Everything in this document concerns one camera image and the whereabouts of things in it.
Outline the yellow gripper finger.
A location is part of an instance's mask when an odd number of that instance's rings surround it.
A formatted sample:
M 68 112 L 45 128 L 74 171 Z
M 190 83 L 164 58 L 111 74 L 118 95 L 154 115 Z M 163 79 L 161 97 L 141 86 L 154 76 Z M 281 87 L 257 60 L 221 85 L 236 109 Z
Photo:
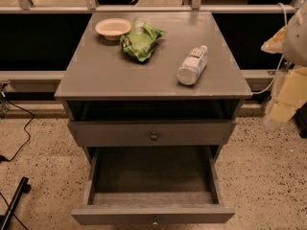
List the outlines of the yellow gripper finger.
M 285 27 L 282 27 L 269 40 L 265 41 L 261 46 L 263 52 L 269 54 L 282 54 L 284 42 Z

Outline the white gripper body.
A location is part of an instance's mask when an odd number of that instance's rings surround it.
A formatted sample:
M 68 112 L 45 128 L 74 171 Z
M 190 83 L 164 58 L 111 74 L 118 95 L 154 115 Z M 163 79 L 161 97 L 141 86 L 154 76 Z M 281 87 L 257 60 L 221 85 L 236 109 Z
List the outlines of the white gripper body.
M 296 65 L 277 74 L 272 97 L 265 109 L 266 128 L 280 128 L 307 103 L 307 67 Z

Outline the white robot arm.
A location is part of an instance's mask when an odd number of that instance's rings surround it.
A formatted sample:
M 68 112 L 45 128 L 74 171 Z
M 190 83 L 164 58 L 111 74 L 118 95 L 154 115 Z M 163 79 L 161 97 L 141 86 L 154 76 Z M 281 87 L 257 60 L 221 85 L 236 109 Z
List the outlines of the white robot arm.
M 279 128 L 307 104 L 307 2 L 261 46 L 261 50 L 281 54 L 294 65 L 286 74 L 277 73 L 265 110 L 265 126 Z

